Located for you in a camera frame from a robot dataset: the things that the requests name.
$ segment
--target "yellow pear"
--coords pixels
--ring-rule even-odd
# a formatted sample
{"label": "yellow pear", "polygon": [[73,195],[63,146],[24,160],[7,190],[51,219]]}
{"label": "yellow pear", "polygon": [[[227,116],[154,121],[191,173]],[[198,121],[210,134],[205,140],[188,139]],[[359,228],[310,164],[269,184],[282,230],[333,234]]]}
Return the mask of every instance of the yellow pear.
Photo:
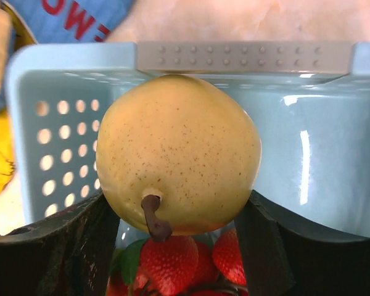
{"label": "yellow pear", "polygon": [[[185,75],[160,76],[122,95],[105,113],[97,138],[105,198],[121,219],[145,232],[153,212],[173,235],[226,225],[247,202],[260,161],[258,131],[241,106]],[[142,207],[151,196],[157,201]],[[146,207],[152,207],[148,213]]]}

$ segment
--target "pear stem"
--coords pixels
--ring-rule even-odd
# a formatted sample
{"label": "pear stem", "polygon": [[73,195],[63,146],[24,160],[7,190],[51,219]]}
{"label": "pear stem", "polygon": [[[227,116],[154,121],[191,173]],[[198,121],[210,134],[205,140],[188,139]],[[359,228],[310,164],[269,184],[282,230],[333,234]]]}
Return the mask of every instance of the pear stem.
{"label": "pear stem", "polygon": [[141,207],[144,210],[149,234],[156,242],[166,241],[173,233],[169,222],[160,220],[156,217],[155,212],[160,207],[160,202],[160,197],[153,194],[145,196],[141,201]]}

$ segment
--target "blue basket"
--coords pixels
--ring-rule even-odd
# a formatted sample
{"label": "blue basket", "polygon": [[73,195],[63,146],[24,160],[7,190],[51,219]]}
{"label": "blue basket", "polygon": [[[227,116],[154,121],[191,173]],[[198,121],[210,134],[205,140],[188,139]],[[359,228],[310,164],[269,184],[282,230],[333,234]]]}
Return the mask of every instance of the blue basket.
{"label": "blue basket", "polygon": [[[12,58],[6,80],[26,223],[99,188],[109,105],[166,72],[233,97],[263,143],[255,189],[317,223],[370,237],[370,43],[52,44]],[[118,244],[145,234],[121,222]]]}

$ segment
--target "basket hole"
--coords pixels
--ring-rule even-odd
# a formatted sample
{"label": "basket hole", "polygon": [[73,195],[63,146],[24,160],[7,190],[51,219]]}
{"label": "basket hole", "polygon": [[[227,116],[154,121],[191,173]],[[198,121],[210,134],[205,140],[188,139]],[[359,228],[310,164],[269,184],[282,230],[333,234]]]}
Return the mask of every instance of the basket hole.
{"label": "basket hole", "polygon": [[48,206],[47,209],[45,210],[45,217],[53,215],[54,213],[57,212],[57,209],[58,207],[56,203],[53,203],[52,205]]}
{"label": "basket hole", "polygon": [[81,197],[82,198],[85,198],[87,197],[89,194],[89,186],[88,185],[85,185],[84,187],[82,187],[81,189]]}
{"label": "basket hole", "polygon": [[99,179],[96,179],[96,181],[94,182],[94,188],[96,190],[100,188],[100,180]]}
{"label": "basket hole", "polygon": [[99,120],[93,120],[92,122],[92,130],[98,131],[100,127],[100,122]]}
{"label": "basket hole", "polygon": [[97,110],[99,110],[99,105],[100,105],[99,101],[98,101],[98,100],[96,100],[96,99],[94,99],[94,100],[92,101],[92,103],[91,103],[91,108],[92,108],[92,110],[93,110],[93,111],[97,111]]}
{"label": "basket hole", "polygon": [[36,113],[38,116],[46,116],[49,112],[49,106],[46,102],[38,102],[36,104]]}
{"label": "basket hole", "polygon": [[80,157],[84,157],[88,153],[88,147],[86,144],[80,145],[80,148],[78,148],[78,155]]}
{"label": "basket hole", "polygon": [[59,136],[63,140],[68,139],[68,137],[70,137],[70,134],[71,134],[71,129],[68,125],[64,125],[59,128]]}
{"label": "basket hole", "polygon": [[63,163],[68,163],[73,156],[73,152],[70,149],[65,149],[62,151],[62,155],[60,156],[60,159]]}
{"label": "basket hole", "polygon": [[54,180],[46,181],[43,185],[43,194],[45,196],[51,195],[56,188],[56,182]]}
{"label": "basket hole", "polygon": [[65,207],[67,208],[67,207],[73,205],[74,204],[74,201],[75,201],[75,194],[74,193],[70,193],[64,199],[64,205],[65,205]]}
{"label": "basket hole", "polygon": [[73,182],[73,180],[74,180],[74,174],[71,171],[68,171],[63,176],[63,185],[68,186]]}
{"label": "basket hole", "polygon": [[79,112],[79,113],[82,113],[85,111],[85,102],[82,101],[82,100],[78,100],[76,103],[75,103],[75,108],[76,110]]}
{"label": "basket hole", "polygon": [[51,155],[45,155],[39,161],[39,167],[43,171],[47,171],[50,168],[52,168],[53,164],[54,164],[54,158]]}
{"label": "basket hole", "polygon": [[78,134],[80,134],[81,136],[84,135],[86,133],[86,123],[85,122],[79,123],[76,130]]}
{"label": "basket hole", "polygon": [[81,166],[81,168],[80,168],[80,177],[85,178],[87,174],[88,174],[88,166],[87,165]]}
{"label": "basket hole", "polygon": [[51,140],[51,131],[47,128],[44,128],[40,131],[38,131],[37,134],[37,141],[40,144],[47,144]]}
{"label": "basket hole", "polygon": [[68,105],[67,101],[60,101],[59,103],[57,103],[57,111],[60,114],[67,114],[69,109],[70,106]]}

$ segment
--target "blue fabric with red letters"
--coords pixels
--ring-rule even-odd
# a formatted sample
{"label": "blue fabric with red letters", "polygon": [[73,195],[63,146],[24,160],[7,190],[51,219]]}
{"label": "blue fabric with red letters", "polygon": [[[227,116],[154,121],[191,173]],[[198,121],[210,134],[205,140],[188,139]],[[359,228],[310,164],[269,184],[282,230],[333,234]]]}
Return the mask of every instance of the blue fabric with red letters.
{"label": "blue fabric with red letters", "polygon": [[[5,0],[37,43],[101,42],[129,14],[134,0]],[[0,92],[0,110],[6,105]]]}

